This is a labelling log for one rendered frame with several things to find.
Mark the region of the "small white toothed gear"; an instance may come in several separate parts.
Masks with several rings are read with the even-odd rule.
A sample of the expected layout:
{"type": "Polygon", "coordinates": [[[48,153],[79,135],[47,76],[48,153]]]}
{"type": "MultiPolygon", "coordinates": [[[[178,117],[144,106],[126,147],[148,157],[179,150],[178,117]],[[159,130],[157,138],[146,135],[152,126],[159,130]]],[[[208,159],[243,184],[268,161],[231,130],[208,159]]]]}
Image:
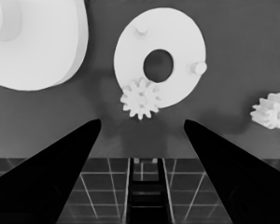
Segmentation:
{"type": "Polygon", "coordinates": [[[122,95],[119,99],[123,103],[122,110],[129,113],[129,117],[152,118],[153,113],[159,113],[158,103],[161,101],[159,88],[151,81],[144,78],[132,80],[122,88],[122,95]]]}
{"type": "Polygon", "coordinates": [[[270,130],[280,129],[280,92],[260,98],[252,108],[250,115],[253,121],[270,130]]]}

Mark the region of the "large thick white disc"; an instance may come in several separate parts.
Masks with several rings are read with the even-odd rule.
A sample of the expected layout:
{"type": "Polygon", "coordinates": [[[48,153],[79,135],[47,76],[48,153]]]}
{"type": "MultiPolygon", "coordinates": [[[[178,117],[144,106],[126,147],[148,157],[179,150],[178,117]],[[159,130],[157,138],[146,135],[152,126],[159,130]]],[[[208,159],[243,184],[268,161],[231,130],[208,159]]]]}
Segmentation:
{"type": "Polygon", "coordinates": [[[82,65],[88,41],[85,0],[0,0],[0,87],[63,84],[82,65]]]}

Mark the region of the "white round carrier with pins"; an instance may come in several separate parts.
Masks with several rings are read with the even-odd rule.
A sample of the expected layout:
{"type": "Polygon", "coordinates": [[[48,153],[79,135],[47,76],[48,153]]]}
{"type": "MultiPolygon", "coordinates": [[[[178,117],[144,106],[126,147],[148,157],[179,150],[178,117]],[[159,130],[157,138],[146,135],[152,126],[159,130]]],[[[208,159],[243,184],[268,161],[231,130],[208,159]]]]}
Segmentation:
{"type": "Polygon", "coordinates": [[[119,86],[143,95],[150,105],[166,108],[187,98],[207,70],[206,45],[196,22],[171,7],[155,7],[135,16],[121,31],[113,66],[119,86]],[[173,59],[164,81],[145,76],[144,61],[161,49],[173,59]]]}

